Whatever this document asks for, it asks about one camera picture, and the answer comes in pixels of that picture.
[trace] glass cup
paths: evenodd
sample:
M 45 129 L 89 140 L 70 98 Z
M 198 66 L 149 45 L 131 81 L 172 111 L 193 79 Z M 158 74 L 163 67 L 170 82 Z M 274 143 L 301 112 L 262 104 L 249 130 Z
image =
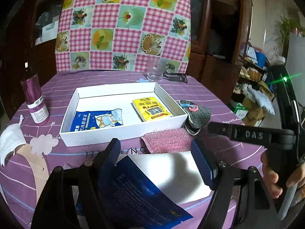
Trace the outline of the glass cup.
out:
M 147 79 L 153 82 L 162 80 L 165 72 L 166 61 L 156 57 L 150 57 L 147 63 Z

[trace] table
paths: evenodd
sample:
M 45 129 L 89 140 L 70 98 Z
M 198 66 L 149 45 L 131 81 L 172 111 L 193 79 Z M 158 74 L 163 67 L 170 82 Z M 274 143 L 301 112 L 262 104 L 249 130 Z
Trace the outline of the table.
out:
M 25 157 L 18 153 L 14 156 L 10 155 L 7 157 L 4 168 L 0 169 L 0 183 L 5 199 L 10 210 L 24 228 L 30 228 L 37 202 L 36 196 L 39 196 L 49 173 L 56 166 L 79 167 L 86 160 L 93 159 L 98 151 L 104 150 L 107 146 L 107 143 L 104 143 L 66 147 L 62 141 L 59 129 L 75 89 L 84 86 L 136 82 L 140 78 L 146 79 L 143 73 L 132 71 L 89 70 L 60 72 L 42 87 L 42 93 L 50 113 L 50 120 L 43 126 L 35 125 L 25 103 L 20 106 L 10 123 L 18 123 L 20 115 L 24 116 L 25 119 L 21 124 L 21 130 L 27 143 L 31 139 L 47 134 L 51 134 L 53 138 L 58 139 L 58 144 L 52 148 L 50 153 L 31 154 L 29 156 L 30 160 L 26 160 Z M 211 108 L 211 121 L 242 124 L 242 121 L 207 88 L 192 77 L 188 77 L 188 81 L 186 84 L 163 79 L 158 83 L 176 101 L 185 99 Z M 263 146 L 229 141 L 224 136 L 209 134 L 205 128 L 202 129 L 200 137 L 204 140 L 207 149 L 212 150 L 218 159 L 225 160 L 239 168 L 247 169 L 253 165 L 260 169 L 260 155 L 264 151 Z M 121 154 L 141 154 L 147 152 L 146 146 L 140 138 L 123 140 L 121 145 Z M 211 196 L 212 193 L 207 198 L 181 204 L 180 206 L 187 210 L 194 218 L 174 228 L 196 229 L 204 215 Z M 235 207 L 236 201 L 233 199 L 228 210 L 224 228 L 230 227 Z

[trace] blue clip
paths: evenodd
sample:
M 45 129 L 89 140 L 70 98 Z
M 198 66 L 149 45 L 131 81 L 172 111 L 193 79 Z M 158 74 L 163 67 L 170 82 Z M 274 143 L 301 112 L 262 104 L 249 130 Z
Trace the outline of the blue clip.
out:
M 189 103 L 185 103 L 185 104 L 180 104 L 181 107 L 191 107 L 191 108 L 195 108 L 195 106 L 193 104 L 189 104 Z

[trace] black clip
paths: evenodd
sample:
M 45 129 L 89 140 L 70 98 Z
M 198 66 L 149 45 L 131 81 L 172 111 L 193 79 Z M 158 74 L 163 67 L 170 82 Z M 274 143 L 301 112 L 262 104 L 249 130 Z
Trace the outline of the black clip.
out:
M 165 71 L 163 77 L 173 82 L 188 83 L 188 79 L 184 73 L 168 73 Z

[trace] gray plaid fabric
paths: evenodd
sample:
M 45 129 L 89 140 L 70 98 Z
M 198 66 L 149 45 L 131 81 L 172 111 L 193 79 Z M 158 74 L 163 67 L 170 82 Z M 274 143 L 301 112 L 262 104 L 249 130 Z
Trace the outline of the gray plaid fabric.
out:
M 180 100 L 179 104 L 193 104 L 195 103 L 186 100 Z M 190 135 L 197 135 L 200 129 L 206 126 L 211 118 L 212 110 L 204 106 L 198 106 L 196 112 L 191 112 L 188 107 L 183 108 L 188 113 L 188 119 L 185 122 L 185 128 Z

